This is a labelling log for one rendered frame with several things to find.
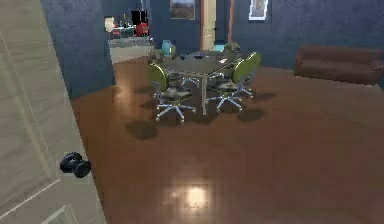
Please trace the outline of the black round door knob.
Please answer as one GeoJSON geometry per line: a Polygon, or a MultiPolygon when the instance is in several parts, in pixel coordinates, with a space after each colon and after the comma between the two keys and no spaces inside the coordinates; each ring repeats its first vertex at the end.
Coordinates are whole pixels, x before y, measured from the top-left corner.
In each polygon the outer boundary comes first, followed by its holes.
{"type": "Polygon", "coordinates": [[[91,171],[91,163],[85,161],[79,153],[71,152],[64,156],[59,168],[63,173],[72,173],[77,178],[84,178],[91,171]]]}

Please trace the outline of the black television set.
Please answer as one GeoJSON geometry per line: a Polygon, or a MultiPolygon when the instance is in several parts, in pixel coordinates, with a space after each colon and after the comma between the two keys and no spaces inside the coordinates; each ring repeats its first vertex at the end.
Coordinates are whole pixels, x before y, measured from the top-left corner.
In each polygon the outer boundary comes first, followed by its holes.
{"type": "Polygon", "coordinates": [[[131,20],[133,25],[138,25],[147,22],[147,12],[134,10],[131,12],[131,20]]]}

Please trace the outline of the teal bin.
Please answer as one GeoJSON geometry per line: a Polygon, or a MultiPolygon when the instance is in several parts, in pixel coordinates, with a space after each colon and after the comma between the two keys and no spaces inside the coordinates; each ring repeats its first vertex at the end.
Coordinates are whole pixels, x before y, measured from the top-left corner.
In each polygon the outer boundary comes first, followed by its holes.
{"type": "Polygon", "coordinates": [[[169,56],[172,52],[173,44],[170,40],[163,40],[162,41],[162,51],[165,56],[169,56]]]}

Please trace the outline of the white framed picture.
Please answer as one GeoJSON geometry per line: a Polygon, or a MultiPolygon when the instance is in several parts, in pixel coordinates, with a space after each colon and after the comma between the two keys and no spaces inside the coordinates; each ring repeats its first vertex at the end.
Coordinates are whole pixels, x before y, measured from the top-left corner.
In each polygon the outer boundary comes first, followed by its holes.
{"type": "Polygon", "coordinates": [[[269,0],[251,0],[249,6],[249,19],[251,21],[264,21],[267,17],[269,0]]]}

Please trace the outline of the red chair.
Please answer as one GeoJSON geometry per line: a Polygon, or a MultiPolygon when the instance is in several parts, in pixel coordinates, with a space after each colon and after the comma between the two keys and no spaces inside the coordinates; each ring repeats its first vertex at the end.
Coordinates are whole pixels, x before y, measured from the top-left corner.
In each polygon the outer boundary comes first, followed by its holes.
{"type": "Polygon", "coordinates": [[[149,34],[148,24],[141,22],[136,26],[136,36],[147,37],[149,34]]]}

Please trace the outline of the pale wooden room door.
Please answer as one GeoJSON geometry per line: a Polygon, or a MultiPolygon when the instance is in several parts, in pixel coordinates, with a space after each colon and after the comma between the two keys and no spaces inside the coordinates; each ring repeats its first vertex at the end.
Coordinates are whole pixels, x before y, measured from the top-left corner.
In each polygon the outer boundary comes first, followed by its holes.
{"type": "Polygon", "coordinates": [[[0,0],[0,224],[107,224],[40,0],[0,0]]]}
{"type": "Polygon", "coordinates": [[[216,0],[201,0],[200,49],[212,51],[215,41],[216,0]]]}

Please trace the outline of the brown sofa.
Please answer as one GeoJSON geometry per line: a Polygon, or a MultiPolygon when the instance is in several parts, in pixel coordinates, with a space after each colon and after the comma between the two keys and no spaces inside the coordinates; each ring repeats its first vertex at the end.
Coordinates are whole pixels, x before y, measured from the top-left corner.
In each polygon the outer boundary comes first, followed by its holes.
{"type": "Polygon", "coordinates": [[[294,75],[375,85],[384,75],[384,50],[302,45],[295,56],[294,75]]]}

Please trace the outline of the dark grey table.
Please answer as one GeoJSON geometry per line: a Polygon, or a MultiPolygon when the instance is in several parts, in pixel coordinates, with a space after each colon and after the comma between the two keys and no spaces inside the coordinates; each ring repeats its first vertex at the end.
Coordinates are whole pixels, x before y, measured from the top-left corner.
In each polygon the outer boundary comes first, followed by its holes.
{"type": "Polygon", "coordinates": [[[240,57],[240,54],[201,50],[187,54],[184,60],[181,58],[165,59],[161,66],[165,70],[182,73],[200,80],[201,111],[203,115],[206,115],[207,110],[205,100],[207,98],[208,79],[213,73],[227,67],[240,57]],[[194,55],[204,55],[204,58],[195,59],[194,55]],[[222,59],[227,59],[227,61],[222,64],[219,62],[222,59]]]}

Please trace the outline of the dark framed landscape picture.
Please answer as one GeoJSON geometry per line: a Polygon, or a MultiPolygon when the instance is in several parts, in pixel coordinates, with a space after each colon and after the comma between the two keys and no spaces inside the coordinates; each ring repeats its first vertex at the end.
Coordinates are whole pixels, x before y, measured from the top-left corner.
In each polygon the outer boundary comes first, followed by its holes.
{"type": "Polygon", "coordinates": [[[172,19],[195,19],[195,0],[170,0],[172,19]]]}

